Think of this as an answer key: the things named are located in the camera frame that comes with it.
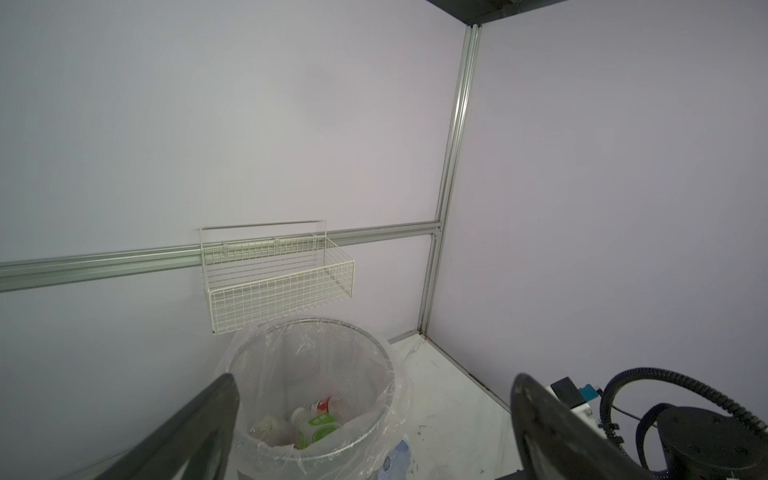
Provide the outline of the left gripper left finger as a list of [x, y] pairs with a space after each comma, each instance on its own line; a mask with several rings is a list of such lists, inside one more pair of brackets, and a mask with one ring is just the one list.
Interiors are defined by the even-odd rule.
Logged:
[[238, 408], [236, 381], [224, 373], [99, 477], [222, 479]]

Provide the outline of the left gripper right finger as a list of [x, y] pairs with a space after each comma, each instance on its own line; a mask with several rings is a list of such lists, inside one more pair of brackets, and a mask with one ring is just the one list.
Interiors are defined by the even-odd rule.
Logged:
[[532, 376], [516, 376], [510, 414], [527, 479], [650, 479]]

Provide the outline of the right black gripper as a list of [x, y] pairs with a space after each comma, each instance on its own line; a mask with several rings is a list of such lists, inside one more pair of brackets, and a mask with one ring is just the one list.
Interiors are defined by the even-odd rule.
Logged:
[[655, 427], [666, 468], [659, 479], [765, 479], [767, 444], [733, 417], [698, 408], [657, 404], [635, 430], [640, 465], [648, 469], [645, 438]]

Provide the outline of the clear jar white lid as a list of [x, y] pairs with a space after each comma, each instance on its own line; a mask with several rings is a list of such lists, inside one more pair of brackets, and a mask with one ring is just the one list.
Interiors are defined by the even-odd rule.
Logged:
[[288, 446], [295, 443], [295, 431], [291, 423], [272, 415], [263, 417], [248, 428], [251, 437], [270, 447]]

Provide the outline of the green label clear bottle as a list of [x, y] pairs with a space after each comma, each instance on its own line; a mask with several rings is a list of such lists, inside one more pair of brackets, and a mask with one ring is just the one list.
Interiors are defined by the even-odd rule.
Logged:
[[290, 417], [297, 432], [296, 447], [304, 450], [339, 430], [342, 424], [325, 411], [297, 408]]

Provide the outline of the red label clear bottle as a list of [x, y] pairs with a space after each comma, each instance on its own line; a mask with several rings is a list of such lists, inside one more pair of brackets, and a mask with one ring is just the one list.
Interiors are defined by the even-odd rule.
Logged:
[[330, 395], [314, 402], [310, 411], [318, 415], [328, 414], [341, 423], [346, 423], [352, 418], [349, 403], [339, 395]]

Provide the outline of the crushed bottle blue label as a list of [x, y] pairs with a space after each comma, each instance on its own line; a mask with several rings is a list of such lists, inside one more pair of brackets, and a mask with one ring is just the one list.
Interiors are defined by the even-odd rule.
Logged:
[[412, 453], [407, 437], [393, 448], [385, 457], [382, 465], [372, 475], [372, 480], [405, 480]]

